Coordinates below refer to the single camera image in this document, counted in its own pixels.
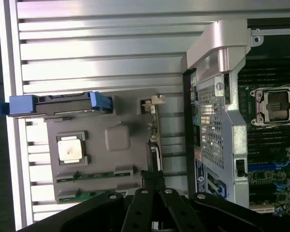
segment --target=white chip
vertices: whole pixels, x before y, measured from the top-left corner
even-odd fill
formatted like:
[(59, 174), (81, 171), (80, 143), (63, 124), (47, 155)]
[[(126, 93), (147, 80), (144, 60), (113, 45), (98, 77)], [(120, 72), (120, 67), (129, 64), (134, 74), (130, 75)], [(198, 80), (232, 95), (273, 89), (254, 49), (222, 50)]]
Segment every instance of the white chip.
[(61, 140), (58, 141), (59, 159), (64, 162), (74, 160), (78, 162), (82, 157), (81, 140)]

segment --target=motherboard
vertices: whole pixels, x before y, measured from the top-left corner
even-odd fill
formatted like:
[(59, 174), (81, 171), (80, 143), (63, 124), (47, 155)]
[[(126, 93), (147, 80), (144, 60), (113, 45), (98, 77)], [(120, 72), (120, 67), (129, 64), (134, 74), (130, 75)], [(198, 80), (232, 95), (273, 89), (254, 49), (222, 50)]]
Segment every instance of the motherboard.
[(290, 61), (247, 61), (238, 76), (250, 208), (290, 216)]

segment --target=metal ventilation grille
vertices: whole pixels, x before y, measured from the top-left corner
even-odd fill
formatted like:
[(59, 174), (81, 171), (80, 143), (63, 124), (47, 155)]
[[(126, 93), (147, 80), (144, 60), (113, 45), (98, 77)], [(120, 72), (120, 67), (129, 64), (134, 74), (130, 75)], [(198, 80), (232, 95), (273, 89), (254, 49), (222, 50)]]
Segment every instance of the metal ventilation grille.
[(201, 149), (203, 157), (220, 168), (223, 167), (222, 139), (222, 103), (221, 97), (215, 96), (215, 86), (198, 91), (201, 114)]

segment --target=label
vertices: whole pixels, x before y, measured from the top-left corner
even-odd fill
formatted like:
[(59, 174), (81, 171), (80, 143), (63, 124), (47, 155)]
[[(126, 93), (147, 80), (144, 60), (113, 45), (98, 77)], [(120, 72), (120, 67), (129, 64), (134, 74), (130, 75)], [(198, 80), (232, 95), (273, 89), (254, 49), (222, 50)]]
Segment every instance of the label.
[(196, 192), (205, 192), (204, 164), (195, 159), (195, 188)]

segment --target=gray plastic panel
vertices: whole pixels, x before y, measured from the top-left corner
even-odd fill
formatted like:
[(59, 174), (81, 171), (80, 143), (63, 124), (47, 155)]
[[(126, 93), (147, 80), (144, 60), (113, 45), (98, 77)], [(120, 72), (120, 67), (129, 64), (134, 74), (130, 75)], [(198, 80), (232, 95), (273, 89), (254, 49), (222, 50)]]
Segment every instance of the gray plastic panel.
[[(51, 166), (53, 179), (56, 180), (61, 175), (79, 172), (81, 174), (93, 174), (102, 172), (122, 173), (122, 167), (126, 172), (134, 174), (123, 177), (112, 177), (103, 179), (77, 180), (56, 183), (54, 181), (55, 199), (61, 192), (74, 190), (94, 191), (119, 189), (122, 186), (141, 186), (141, 170), (147, 170), (146, 142), (149, 139), (150, 131), (147, 123), (151, 122), (150, 114), (137, 115), (138, 101), (155, 95), (155, 90), (129, 90), (118, 92), (107, 92), (105, 95), (116, 95), (115, 108), (116, 115), (86, 115), (74, 117), (71, 120), (47, 121), (48, 140), (51, 153)], [(130, 148), (123, 151), (109, 151), (105, 142), (105, 130), (119, 123), (124, 123), (129, 128)], [(86, 166), (74, 164), (59, 165), (58, 145), (56, 138), (58, 135), (65, 135), (69, 132), (86, 131), (88, 137), (85, 141), (86, 154), (90, 156), (91, 162)]]

